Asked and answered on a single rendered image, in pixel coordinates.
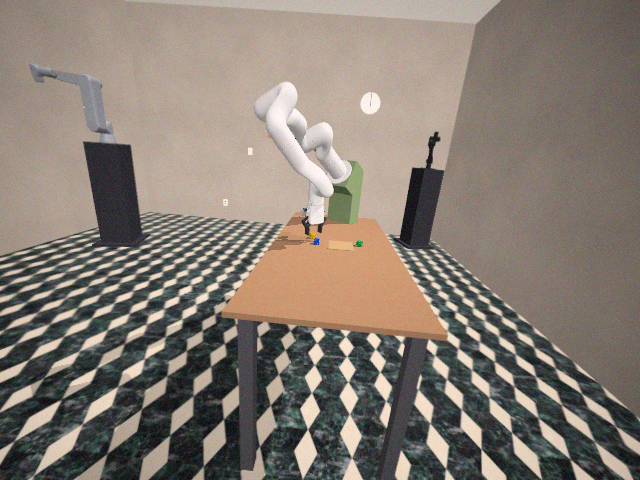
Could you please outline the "tan mat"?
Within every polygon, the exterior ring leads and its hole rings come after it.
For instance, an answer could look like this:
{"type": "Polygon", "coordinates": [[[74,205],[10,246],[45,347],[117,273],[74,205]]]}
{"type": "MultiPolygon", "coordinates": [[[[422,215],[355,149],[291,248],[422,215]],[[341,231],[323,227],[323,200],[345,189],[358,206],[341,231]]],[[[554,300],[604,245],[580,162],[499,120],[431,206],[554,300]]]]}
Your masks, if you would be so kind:
{"type": "Polygon", "coordinates": [[[328,249],[354,251],[352,242],[330,241],[330,240],[328,240],[328,249]]]}

